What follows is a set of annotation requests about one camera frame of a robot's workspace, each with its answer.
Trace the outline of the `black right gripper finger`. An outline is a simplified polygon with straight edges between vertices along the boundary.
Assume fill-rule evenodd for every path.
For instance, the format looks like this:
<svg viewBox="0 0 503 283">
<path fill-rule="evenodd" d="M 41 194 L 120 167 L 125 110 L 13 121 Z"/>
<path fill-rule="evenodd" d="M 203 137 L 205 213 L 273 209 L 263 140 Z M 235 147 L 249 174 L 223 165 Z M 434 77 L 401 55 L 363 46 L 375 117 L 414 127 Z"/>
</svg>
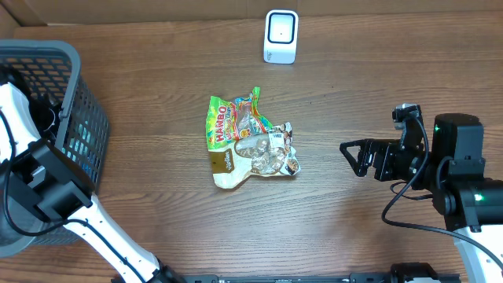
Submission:
<svg viewBox="0 0 503 283">
<path fill-rule="evenodd" d="M 360 146 L 358 156 L 354 157 L 349 152 L 349 146 L 340 146 L 340 151 L 350 164 L 353 172 L 358 177 L 365 177 L 369 167 L 373 164 L 373 153 L 368 146 Z"/>
<path fill-rule="evenodd" d="M 355 141 L 346 141 L 340 144 L 341 149 L 347 149 L 350 147 L 360 147 L 360 148 L 367 148 L 373 143 L 373 140 L 371 138 L 367 139 L 360 139 L 360 140 L 355 140 Z"/>
</svg>

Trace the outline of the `beige mushroom snack bag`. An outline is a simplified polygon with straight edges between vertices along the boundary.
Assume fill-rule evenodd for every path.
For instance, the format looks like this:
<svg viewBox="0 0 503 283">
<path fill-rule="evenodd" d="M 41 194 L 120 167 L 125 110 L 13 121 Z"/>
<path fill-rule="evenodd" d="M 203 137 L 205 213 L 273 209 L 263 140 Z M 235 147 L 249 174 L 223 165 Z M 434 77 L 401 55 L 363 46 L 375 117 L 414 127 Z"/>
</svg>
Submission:
<svg viewBox="0 0 503 283">
<path fill-rule="evenodd" d="M 233 189 L 251 176 L 282 177 L 301 172 L 292 146 L 293 129 L 287 122 L 209 151 L 212 176 L 221 189 Z"/>
</svg>

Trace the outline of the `green Haribo candy bag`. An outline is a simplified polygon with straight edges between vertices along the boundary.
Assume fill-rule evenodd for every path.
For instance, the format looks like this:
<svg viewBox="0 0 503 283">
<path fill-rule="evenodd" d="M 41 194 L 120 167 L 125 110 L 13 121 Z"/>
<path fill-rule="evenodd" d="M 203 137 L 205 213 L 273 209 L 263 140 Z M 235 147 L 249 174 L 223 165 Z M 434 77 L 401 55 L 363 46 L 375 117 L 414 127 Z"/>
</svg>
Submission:
<svg viewBox="0 0 503 283">
<path fill-rule="evenodd" d="M 259 113 L 260 87 L 244 97 L 226 101 L 211 96 L 206 118 L 207 149 L 220 149 L 250 136 L 265 134 L 273 124 Z"/>
</svg>

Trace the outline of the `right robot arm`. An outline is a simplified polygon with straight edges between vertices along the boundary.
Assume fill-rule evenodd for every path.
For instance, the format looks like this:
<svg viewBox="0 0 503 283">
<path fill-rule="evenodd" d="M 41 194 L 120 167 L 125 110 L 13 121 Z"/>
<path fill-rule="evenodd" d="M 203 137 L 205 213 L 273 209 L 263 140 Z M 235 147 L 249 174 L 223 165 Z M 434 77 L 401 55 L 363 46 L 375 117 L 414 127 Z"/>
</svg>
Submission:
<svg viewBox="0 0 503 283">
<path fill-rule="evenodd" d="M 479 118 L 445 113 L 435 117 L 433 137 L 418 110 L 395 110 L 399 139 L 344 142 L 340 151 L 358 177 L 375 169 L 375 179 L 402 184 L 381 214 L 390 226 L 440 233 L 454 239 L 471 282 L 502 280 L 502 182 L 484 175 L 484 129 Z M 408 189 L 425 190 L 445 227 L 399 222 L 387 217 Z"/>
</svg>

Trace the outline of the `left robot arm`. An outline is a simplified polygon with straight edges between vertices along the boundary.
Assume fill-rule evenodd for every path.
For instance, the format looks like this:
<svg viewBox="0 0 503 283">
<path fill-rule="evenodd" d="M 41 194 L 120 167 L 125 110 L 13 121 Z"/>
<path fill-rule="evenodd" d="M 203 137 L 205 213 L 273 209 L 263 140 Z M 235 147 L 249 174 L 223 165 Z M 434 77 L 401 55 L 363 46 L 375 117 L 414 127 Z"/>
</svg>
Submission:
<svg viewBox="0 0 503 283">
<path fill-rule="evenodd" d="M 20 72 L 1 68 L 1 187 L 7 226 L 25 237 L 64 227 L 114 267 L 118 282 L 181 282 L 109 216 L 91 179 L 46 139 L 57 121 L 54 110 L 31 96 Z"/>
</svg>

